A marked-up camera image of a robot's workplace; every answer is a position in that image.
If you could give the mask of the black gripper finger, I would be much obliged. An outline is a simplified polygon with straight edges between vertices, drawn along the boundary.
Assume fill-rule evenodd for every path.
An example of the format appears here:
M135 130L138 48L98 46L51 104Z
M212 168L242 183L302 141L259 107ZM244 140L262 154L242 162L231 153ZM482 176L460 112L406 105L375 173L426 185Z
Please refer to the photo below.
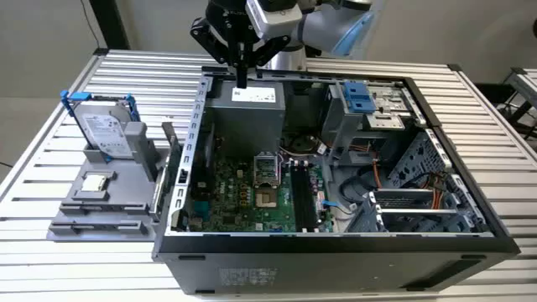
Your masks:
M280 36L268 40L268 42L254 50L254 43L246 43L242 54L242 88L247 88L248 70L263 66L286 48L291 42L291 36Z
M196 18L190 30L192 38L202 45L208 54L220 64L228 64L236 77L236 87L242 88L242 58L239 43L230 36L226 45L215 36L211 30L210 21L206 18Z

